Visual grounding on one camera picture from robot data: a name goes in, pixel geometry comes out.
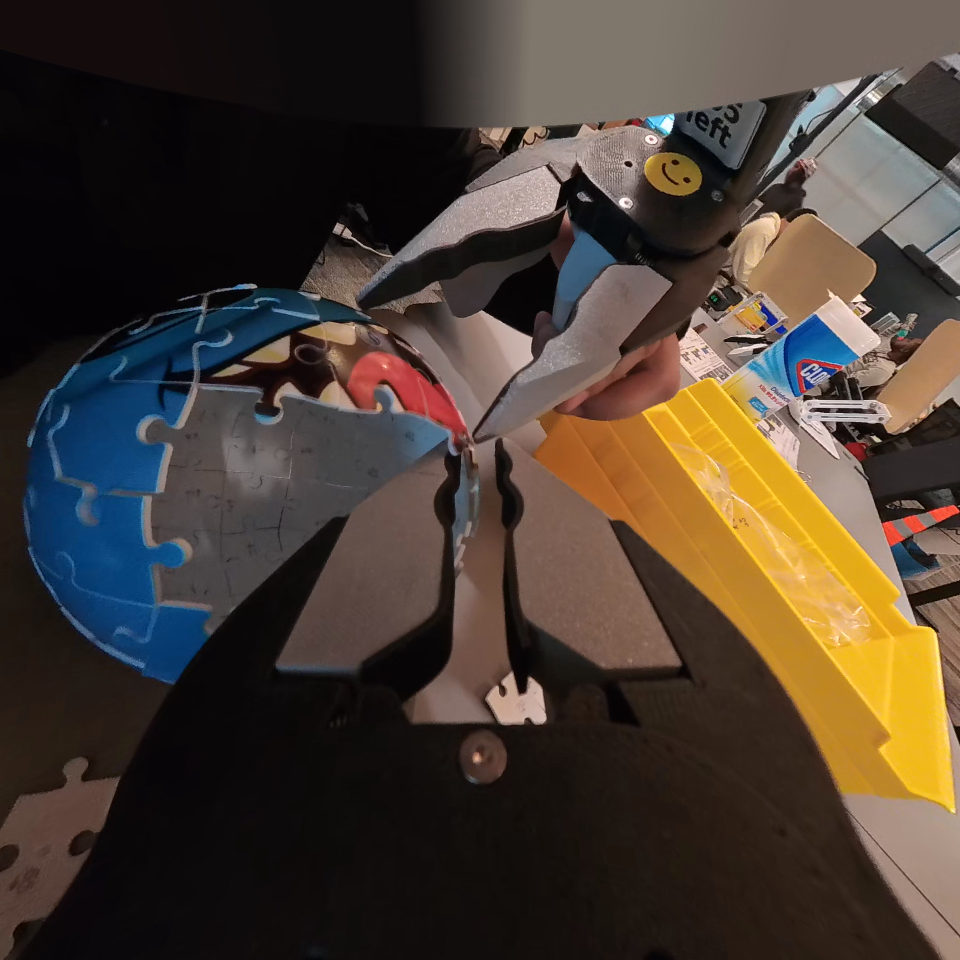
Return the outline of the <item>white blue wipes canister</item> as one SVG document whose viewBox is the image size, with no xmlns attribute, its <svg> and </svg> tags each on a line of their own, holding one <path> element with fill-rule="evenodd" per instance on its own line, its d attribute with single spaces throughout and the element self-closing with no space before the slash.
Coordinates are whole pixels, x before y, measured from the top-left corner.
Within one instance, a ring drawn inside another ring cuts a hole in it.
<svg viewBox="0 0 960 960">
<path fill-rule="evenodd" d="M 758 422 L 827 384 L 880 344 L 879 335 L 832 295 L 726 378 L 721 389 Z"/>
</svg>

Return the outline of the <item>loose grey puzzle piece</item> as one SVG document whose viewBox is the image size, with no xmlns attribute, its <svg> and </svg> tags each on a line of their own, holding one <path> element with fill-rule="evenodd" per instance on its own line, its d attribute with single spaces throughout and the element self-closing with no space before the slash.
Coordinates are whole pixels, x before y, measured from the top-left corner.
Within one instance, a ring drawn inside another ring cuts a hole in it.
<svg viewBox="0 0 960 960">
<path fill-rule="evenodd" d="M 16 858 L 2 871 L 2 928 L 46 917 L 75 880 L 88 853 L 73 853 L 77 836 L 99 834 L 119 783 L 118 777 L 86 779 L 83 757 L 63 766 L 63 786 L 20 796 L 2 824 L 2 847 Z"/>
</svg>

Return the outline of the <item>blue puzzle ball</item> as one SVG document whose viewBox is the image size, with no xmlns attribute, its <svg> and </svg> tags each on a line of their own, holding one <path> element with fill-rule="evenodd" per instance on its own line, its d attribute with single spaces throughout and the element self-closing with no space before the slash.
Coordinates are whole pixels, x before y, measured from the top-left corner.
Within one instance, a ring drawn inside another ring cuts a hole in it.
<svg viewBox="0 0 960 960">
<path fill-rule="evenodd" d="M 474 444 L 438 373 L 349 306 L 239 284 L 96 343 L 35 418 L 32 564 L 92 644 L 168 685 L 329 521 L 441 442 L 461 457 L 456 555 L 474 533 Z"/>
</svg>

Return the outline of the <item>yellow box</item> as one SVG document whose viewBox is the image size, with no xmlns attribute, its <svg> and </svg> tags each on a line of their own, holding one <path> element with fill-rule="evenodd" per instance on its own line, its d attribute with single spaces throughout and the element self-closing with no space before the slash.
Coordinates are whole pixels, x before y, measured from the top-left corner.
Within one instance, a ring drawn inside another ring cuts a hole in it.
<svg viewBox="0 0 960 960">
<path fill-rule="evenodd" d="M 762 292 L 738 303 L 730 316 L 748 333 L 783 335 L 787 330 L 786 313 Z"/>
</svg>

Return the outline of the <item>person's left hand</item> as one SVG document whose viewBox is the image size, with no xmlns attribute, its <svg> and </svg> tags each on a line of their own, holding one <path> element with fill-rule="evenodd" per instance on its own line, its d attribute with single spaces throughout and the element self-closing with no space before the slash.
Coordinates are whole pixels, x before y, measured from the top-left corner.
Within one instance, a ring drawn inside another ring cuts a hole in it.
<svg viewBox="0 0 960 960">
<path fill-rule="evenodd" d="M 561 415 L 600 422 L 629 419 L 670 401 L 682 382 L 676 334 L 620 358 L 603 379 L 554 407 Z"/>
</svg>

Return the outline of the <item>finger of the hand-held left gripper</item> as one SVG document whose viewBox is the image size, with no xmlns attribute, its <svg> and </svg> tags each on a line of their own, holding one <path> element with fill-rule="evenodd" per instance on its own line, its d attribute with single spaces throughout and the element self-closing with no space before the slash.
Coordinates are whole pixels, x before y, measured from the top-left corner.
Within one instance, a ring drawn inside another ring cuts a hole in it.
<svg viewBox="0 0 960 960">
<path fill-rule="evenodd" d="M 501 285 L 548 254 L 574 158 L 503 160 L 381 267 L 357 294 L 369 312 L 437 284 L 452 314 L 483 311 Z"/>
<path fill-rule="evenodd" d="M 474 428 L 474 441 L 507 436 L 606 378 L 623 344 L 671 286 L 648 266 L 601 270 L 576 300 L 565 329 L 510 378 Z"/>
</svg>

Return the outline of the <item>yellow plastic bin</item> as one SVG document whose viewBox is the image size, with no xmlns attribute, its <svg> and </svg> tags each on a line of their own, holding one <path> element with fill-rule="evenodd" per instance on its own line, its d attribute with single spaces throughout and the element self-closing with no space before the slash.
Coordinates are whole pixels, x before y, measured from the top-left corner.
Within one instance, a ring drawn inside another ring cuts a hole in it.
<svg viewBox="0 0 960 960">
<path fill-rule="evenodd" d="M 716 382 L 611 423 L 549 414 L 535 458 L 628 523 L 753 644 L 841 791 L 956 810 L 938 640 L 899 589 Z M 843 586 L 866 637 L 820 637 L 775 579 L 766 529 Z"/>
</svg>

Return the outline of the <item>orange striped barrier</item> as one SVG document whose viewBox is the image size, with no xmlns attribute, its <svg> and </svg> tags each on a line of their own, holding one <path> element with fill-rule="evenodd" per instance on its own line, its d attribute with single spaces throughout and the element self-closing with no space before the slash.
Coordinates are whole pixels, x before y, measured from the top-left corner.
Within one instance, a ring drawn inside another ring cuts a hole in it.
<svg viewBox="0 0 960 960">
<path fill-rule="evenodd" d="M 882 524 L 886 543 L 891 547 L 899 545 L 913 538 L 916 534 L 936 527 L 958 515 L 958 506 L 948 505 L 887 520 Z"/>
</svg>

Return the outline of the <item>printed paper sheet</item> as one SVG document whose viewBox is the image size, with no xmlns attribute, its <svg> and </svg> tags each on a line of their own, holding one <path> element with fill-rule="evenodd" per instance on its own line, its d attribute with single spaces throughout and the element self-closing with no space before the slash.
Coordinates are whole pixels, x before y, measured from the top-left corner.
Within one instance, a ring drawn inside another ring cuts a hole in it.
<svg viewBox="0 0 960 960">
<path fill-rule="evenodd" d="M 692 328 L 686 331 L 678 344 L 680 366 L 692 380 L 725 382 L 734 375 L 725 360 Z"/>
</svg>

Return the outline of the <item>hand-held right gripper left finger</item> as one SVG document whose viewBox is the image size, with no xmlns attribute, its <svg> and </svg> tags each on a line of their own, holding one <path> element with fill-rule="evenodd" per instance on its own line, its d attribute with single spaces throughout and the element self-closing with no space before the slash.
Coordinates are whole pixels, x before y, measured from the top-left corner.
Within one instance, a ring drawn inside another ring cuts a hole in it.
<svg viewBox="0 0 960 960">
<path fill-rule="evenodd" d="M 447 665 L 460 461 L 432 450 L 349 516 L 275 668 L 404 702 Z"/>
</svg>

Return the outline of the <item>white puzzle piece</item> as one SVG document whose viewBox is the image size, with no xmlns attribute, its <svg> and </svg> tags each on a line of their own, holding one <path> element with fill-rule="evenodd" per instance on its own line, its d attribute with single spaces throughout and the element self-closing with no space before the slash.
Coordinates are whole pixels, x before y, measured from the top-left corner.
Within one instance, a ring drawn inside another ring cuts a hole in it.
<svg viewBox="0 0 960 960">
<path fill-rule="evenodd" d="M 514 673 L 508 673 L 488 690 L 485 703 L 501 726 L 542 726 L 547 722 L 545 691 L 534 678 L 528 679 L 522 691 Z"/>
</svg>

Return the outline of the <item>beige chair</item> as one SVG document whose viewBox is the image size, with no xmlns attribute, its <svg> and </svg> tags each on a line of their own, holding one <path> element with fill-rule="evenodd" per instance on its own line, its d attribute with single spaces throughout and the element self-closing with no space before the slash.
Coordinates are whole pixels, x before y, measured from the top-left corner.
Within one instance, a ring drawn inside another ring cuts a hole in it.
<svg viewBox="0 0 960 960">
<path fill-rule="evenodd" d="M 792 328 L 832 296 L 850 303 L 873 282 L 877 270 L 868 254 L 805 213 L 769 247 L 751 271 L 747 288 L 770 299 Z"/>
<path fill-rule="evenodd" d="M 896 435 L 930 414 L 959 376 L 959 321 L 942 321 L 880 390 L 876 400 L 889 417 L 883 428 Z"/>
</svg>

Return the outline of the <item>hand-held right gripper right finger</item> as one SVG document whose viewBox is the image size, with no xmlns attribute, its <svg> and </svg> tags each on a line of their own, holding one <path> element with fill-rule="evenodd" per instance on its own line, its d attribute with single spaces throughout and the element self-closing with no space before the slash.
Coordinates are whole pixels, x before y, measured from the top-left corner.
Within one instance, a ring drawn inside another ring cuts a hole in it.
<svg viewBox="0 0 960 960">
<path fill-rule="evenodd" d="M 495 444 L 517 686 L 673 679 L 683 663 L 606 513 L 511 440 Z"/>
</svg>

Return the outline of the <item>clear plastic bag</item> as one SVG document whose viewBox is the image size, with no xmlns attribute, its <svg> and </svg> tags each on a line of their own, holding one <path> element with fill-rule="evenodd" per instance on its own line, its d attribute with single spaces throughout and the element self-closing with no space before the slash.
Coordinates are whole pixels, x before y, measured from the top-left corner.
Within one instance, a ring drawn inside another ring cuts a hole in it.
<svg viewBox="0 0 960 960">
<path fill-rule="evenodd" d="M 690 445 L 672 443 L 671 449 L 823 646 L 839 648 L 870 640 L 872 621 L 858 596 L 814 552 L 740 497 L 722 463 Z"/>
</svg>

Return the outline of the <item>white metal bracket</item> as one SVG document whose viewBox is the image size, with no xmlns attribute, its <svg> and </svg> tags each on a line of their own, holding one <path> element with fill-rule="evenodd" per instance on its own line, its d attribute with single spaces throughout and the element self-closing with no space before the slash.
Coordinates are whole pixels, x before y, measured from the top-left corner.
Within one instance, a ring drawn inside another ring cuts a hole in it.
<svg viewBox="0 0 960 960">
<path fill-rule="evenodd" d="M 827 453 L 838 457 L 843 449 L 859 462 L 891 420 L 885 404 L 865 399 L 798 399 L 787 412 Z"/>
</svg>

